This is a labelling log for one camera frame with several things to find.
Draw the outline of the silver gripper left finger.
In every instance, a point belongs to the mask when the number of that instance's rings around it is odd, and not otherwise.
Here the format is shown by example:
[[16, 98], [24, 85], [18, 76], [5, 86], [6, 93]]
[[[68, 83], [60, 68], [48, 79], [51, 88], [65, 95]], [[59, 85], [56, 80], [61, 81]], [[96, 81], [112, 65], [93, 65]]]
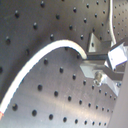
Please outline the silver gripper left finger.
[[87, 78], [92, 78], [97, 86], [107, 84], [109, 87], [116, 87], [123, 80], [123, 72], [114, 72], [105, 65], [84, 61], [80, 68]]

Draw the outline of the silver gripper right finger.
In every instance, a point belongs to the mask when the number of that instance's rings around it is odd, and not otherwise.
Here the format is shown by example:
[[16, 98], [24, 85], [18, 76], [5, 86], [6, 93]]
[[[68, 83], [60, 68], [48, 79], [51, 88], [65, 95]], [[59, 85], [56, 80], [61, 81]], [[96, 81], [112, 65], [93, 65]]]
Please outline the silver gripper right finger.
[[123, 38], [115, 45], [110, 41], [99, 41], [91, 37], [87, 48], [89, 60], [105, 60], [106, 66], [114, 70], [118, 65], [128, 61], [128, 37]]

